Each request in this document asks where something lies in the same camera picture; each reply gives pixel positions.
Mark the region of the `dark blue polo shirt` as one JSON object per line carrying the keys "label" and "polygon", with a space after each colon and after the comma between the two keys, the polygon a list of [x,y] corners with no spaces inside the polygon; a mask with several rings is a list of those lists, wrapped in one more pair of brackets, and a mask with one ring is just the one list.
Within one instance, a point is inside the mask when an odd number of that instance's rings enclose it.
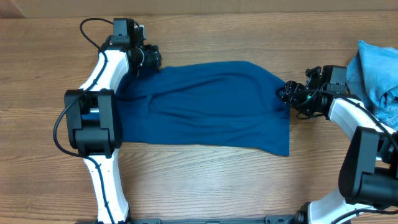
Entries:
{"label": "dark blue polo shirt", "polygon": [[214,62],[125,78],[116,94],[126,142],[249,147],[289,155],[284,82],[245,61]]}

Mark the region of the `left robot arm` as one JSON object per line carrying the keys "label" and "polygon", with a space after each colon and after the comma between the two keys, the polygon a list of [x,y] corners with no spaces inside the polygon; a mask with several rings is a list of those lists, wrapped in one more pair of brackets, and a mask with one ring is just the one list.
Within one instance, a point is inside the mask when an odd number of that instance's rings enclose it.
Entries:
{"label": "left robot arm", "polygon": [[90,77],[64,96],[60,118],[67,121],[74,155],[83,159],[93,183],[98,206],[95,223],[130,223],[118,154],[123,128],[116,92],[126,75],[138,77],[142,68],[159,69],[157,45],[146,45],[146,29],[133,19],[115,18],[113,33],[98,46],[98,61]]}

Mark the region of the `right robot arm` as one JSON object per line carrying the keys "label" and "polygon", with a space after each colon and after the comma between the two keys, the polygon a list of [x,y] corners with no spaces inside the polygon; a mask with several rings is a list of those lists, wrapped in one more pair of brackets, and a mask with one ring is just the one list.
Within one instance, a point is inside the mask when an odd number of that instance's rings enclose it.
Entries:
{"label": "right robot arm", "polygon": [[397,132],[382,124],[351,95],[346,68],[308,68],[306,84],[288,81],[278,99],[300,119],[325,117],[351,141],[340,169],[338,188],[307,202],[293,215],[268,215],[266,223],[350,223],[363,213],[397,214]]}

